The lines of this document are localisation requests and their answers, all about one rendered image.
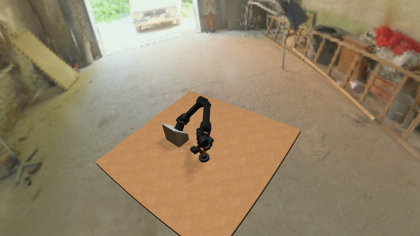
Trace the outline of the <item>dark grey round pedestal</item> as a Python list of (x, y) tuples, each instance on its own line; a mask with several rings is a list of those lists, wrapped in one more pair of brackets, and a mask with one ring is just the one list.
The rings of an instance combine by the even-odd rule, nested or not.
[(201, 154), (199, 155), (199, 161), (201, 161), (201, 162), (208, 162), (209, 159), (210, 159), (210, 157), (209, 157), (208, 153), (206, 153), (205, 155), (201, 155)]

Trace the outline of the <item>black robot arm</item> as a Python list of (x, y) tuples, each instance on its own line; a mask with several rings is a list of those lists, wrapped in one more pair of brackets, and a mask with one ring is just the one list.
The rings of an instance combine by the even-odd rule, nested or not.
[[(192, 106), (186, 113), (181, 114), (177, 118), (177, 124), (174, 129), (183, 131), (184, 125), (190, 121), (190, 117), (201, 107), (203, 108), (203, 120), (200, 123), (200, 127), (196, 130), (196, 136), (205, 151), (212, 147), (212, 142), (208, 142), (208, 138), (211, 133), (211, 122), (210, 122), (210, 107), (211, 103), (207, 98), (199, 96), (194, 106)], [(207, 133), (204, 133), (207, 132)]]

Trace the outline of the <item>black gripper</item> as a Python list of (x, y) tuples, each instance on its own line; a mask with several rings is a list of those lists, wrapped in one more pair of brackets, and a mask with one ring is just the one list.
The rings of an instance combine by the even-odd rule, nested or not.
[[(210, 136), (209, 137), (207, 137), (208, 138), (208, 142), (214, 142), (214, 139), (213, 138), (211, 138)], [(196, 138), (196, 140), (198, 141), (198, 139)], [(192, 146), (191, 148), (190, 148), (190, 151), (192, 151), (193, 152), (193, 154), (196, 154), (196, 153), (200, 153), (201, 154), (201, 146), (200, 146), (200, 143), (199, 143), (199, 141), (197, 142), (197, 144), (198, 144), (198, 146)]]

